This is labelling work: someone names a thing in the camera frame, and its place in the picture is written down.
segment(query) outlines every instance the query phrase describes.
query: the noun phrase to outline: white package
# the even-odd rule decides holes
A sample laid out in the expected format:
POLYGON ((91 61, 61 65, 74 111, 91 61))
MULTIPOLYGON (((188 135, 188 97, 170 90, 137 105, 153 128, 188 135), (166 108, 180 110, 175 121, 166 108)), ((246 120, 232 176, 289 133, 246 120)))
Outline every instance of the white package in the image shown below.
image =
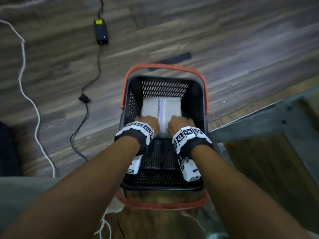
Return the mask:
POLYGON ((180 165, 184 180, 191 182, 196 181, 201 177, 201 174, 192 159, 189 159, 188 157, 182 158, 180 156, 178 163, 180 165))
POLYGON ((159 121, 158 137, 170 137, 167 124, 172 116, 181 116, 180 97, 147 97, 143 100, 142 116, 153 116, 159 121))
POLYGON ((127 170, 127 174, 137 174, 139 166, 141 165, 143 155, 135 156, 133 159, 131 165, 129 166, 129 169, 127 170))

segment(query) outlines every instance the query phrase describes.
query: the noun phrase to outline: black plastic basket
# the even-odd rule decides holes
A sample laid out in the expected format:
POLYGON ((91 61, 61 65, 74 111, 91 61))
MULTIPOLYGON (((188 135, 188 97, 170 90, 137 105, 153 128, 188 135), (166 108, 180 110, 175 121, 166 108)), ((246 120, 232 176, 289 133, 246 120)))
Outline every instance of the black plastic basket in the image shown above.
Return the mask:
MULTIPOLYGON (((193 69, 164 64, 139 64, 130 68, 125 76, 122 94, 122 115, 120 129, 141 115, 145 97, 181 97, 182 116, 192 118, 195 126, 208 135, 206 114, 208 112, 206 80, 193 69), (195 78, 166 78, 155 76, 133 76, 130 74, 139 68, 167 68, 192 72, 202 80, 195 78)), ((136 175, 126 174, 121 187, 128 190, 200 190, 203 180, 187 182, 178 165, 172 140, 154 138, 152 146, 143 155, 136 175)))

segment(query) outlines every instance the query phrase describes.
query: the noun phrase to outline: forearm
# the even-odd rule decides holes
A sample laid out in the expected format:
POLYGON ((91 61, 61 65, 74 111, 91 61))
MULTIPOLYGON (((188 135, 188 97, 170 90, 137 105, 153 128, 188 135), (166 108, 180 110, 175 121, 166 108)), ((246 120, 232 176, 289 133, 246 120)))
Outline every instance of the forearm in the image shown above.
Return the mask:
POLYGON ((231 238, 309 238, 280 205, 210 147, 199 145, 191 155, 231 238))
POLYGON ((138 150, 136 139, 120 138, 42 194, 1 238, 92 237, 138 150))

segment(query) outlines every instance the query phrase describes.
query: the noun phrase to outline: yellow label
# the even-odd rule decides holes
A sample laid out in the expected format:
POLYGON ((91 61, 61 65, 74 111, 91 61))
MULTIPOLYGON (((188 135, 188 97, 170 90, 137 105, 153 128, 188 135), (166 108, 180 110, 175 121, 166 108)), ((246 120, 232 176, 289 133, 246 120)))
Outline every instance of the yellow label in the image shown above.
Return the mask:
POLYGON ((101 24, 103 24, 103 22, 101 19, 97 19, 97 20, 95 20, 95 24, 101 25, 101 24))

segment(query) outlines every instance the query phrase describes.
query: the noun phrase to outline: hand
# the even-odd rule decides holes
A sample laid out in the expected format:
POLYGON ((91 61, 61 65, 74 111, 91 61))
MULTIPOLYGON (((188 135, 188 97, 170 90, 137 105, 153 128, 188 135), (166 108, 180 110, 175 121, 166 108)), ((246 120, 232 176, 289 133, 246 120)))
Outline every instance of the hand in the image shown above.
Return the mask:
POLYGON ((186 126, 195 126, 194 121, 190 118, 186 119, 185 117, 172 116, 171 121, 168 123, 167 130, 173 137, 178 132, 178 130, 186 126))
POLYGON ((135 117, 135 121, 137 122, 144 122, 151 126, 154 129, 154 136, 156 136, 160 131, 160 125, 157 118, 152 116, 147 117, 135 117))

